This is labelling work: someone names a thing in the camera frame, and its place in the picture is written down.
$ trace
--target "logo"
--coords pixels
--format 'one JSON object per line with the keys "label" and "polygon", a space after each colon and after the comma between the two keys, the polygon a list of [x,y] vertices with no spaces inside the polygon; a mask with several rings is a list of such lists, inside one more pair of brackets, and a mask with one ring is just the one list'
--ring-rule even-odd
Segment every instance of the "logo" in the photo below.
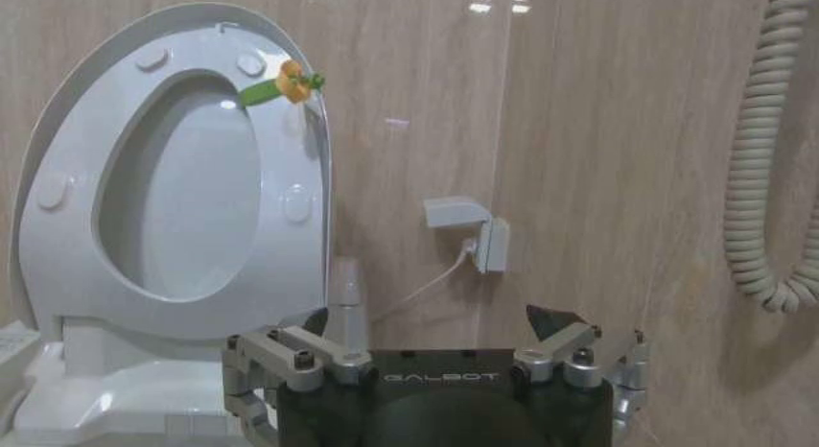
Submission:
{"label": "logo", "polygon": [[425,373],[394,373],[384,375],[384,381],[390,383],[493,382],[498,377],[498,373],[441,373],[434,375]]}

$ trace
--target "toilet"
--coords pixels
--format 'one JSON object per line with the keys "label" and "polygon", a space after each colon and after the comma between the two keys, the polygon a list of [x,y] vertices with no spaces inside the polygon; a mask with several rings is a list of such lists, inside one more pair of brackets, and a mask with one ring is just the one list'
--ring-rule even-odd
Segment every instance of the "toilet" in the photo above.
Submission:
{"label": "toilet", "polygon": [[262,16],[186,4],[62,82],[16,200],[14,313],[44,346],[6,445],[245,445],[224,339],[328,306],[324,100],[237,98],[288,59],[312,72]]}

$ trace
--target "wood grain wall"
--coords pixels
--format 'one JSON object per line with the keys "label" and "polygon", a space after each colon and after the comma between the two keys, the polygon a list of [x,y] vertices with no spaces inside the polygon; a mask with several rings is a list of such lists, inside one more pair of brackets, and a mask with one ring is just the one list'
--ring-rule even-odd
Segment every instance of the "wood grain wall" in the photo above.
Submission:
{"label": "wood grain wall", "polygon": [[[261,12],[326,77],[334,160],[334,253],[362,260],[382,310],[454,261],[457,238],[424,227],[421,200],[490,205],[512,0],[0,0],[0,247],[29,131],[50,93],[125,24],[172,4]],[[9,319],[5,250],[0,323]],[[474,344],[477,277],[460,271],[426,303],[373,326],[388,346]]]}
{"label": "wood grain wall", "polygon": [[[528,0],[516,15],[493,212],[513,268],[481,344],[533,337],[522,305],[652,340],[649,406],[628,445],[819,445],[819,312],[769,315],[721,253],[728,154],[766,0]],[[769,249],[798,255],[816,183],[819,19],[776,152]]]}

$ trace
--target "orange flower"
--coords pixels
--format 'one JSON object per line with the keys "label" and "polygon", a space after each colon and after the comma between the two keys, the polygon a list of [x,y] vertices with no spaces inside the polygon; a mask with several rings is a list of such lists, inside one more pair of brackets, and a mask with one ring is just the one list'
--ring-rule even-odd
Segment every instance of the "orange flower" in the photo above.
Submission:
{"label": "orange flower", "polygon": [[309,81],[301,74],[301,65],[294,60],[286,60],[278,68],[278,76],[273,80],[278,92],[286,100],[296,104],[309,98]]}

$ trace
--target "coiled cord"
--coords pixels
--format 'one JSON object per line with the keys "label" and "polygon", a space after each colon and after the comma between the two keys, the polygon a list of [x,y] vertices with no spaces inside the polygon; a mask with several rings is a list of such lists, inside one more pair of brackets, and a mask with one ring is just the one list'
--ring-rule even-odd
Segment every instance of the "coiled cord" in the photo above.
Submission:
{"label": "coiled cord", "polygon": [[819,200],[809,215],[802,260],[777,281],[765,255],[765,212],[781,110],[813,0],[770,0],[744,86],[725,196],[725,256],[741,293],[770,312],[794,312],[819,298]]}

